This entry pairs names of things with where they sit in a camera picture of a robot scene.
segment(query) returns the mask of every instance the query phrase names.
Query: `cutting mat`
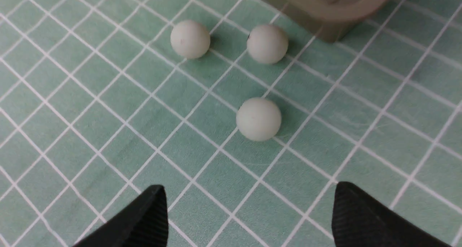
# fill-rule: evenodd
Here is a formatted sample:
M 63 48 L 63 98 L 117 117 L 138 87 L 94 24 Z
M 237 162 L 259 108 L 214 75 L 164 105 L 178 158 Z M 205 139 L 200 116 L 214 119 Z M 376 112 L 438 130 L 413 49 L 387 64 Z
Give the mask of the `cutting mat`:
M 462 0 L 392 0 L 341 43 L 259 0 L 0 0 L 0 246 L 71 246 L 150 184 L 169 246 L 333 246 L 352 181 L 462 246 Z M 212 33 L 185 61 L 175 23 Z M 290 38 L 249 58 L 256 25 Z M 263 143 L 242 102 L 282 110 Z

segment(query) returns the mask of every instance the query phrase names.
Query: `matte ball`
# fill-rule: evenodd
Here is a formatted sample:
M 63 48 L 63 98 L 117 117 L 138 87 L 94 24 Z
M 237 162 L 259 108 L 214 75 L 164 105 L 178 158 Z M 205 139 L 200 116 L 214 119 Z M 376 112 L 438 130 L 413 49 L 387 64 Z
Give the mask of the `matte ball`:
M 260 25 L 254 28 L 247 39 L 249 55 L 262 64 L 279 62 L 287 53 L 289 39 L 286 33 L 274 25 Z
M 237 111 L 236 124 L 249 140 L 262 142 L 278 133 L 281 112 L 276 104 L 260 97 L 248 99 Z
M 170 43 L 178 55 L 187 59 L 200 58 L 210 47 L 210 34 L 202 24 L 185 20 L 173 28 Z

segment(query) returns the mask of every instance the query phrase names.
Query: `ball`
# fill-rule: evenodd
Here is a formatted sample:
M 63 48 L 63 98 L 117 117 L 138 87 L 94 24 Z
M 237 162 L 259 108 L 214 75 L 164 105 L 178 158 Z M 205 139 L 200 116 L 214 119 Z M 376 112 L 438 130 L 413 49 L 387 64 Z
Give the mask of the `ball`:
M 260 97 L 248 99 L 237 111 L 236 124 L 249 140 L 271 139 L 281 127 L 281 112 L 276 104 Z
M 210 47 L 210 34 L 202 24 L 185 20 L 173 28 L 170 43 L 178 55 L 187 59 L 200 58 Z
M 274 25 L 260 25 L 254 28 L 247 39 L 249 55 L 262 64 L 279 62 L 287 53 L 289 39 L 286 33 Z

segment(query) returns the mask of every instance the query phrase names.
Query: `green cutting mat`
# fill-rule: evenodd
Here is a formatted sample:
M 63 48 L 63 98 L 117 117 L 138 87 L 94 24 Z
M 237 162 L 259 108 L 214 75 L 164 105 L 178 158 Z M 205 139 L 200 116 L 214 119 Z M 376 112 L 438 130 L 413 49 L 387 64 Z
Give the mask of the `green cutting mat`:
M 461 4 L 392 0 L 330 45 L 259 0 L 0 0 L 0 246 L 71 246 L 157 183 L 169 247 L 333 246 L 352 181 L 462 247 Z M 273 66 L 245 52 L 263 23 L 291 40 Z M 258 96 L 283 114 L 263 143 L 235 126 Z

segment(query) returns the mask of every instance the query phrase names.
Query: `table surface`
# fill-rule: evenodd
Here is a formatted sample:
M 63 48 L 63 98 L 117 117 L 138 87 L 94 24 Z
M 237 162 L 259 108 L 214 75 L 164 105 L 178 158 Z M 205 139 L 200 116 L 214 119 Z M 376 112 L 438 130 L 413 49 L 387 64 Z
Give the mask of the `table surface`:
M 351 181 L 462 246 L 462 0 L 392 0 L 325 44 L 259 0 L 0 0 L 0 246 L 71 246 L 151 184 L 169 246 L 334 246 Z M 175 23 L 212 33 L 185 61 Z M 249 58 L 256 25 L 290 38 Z M 277 136 L 235 113 L 264 96 Z

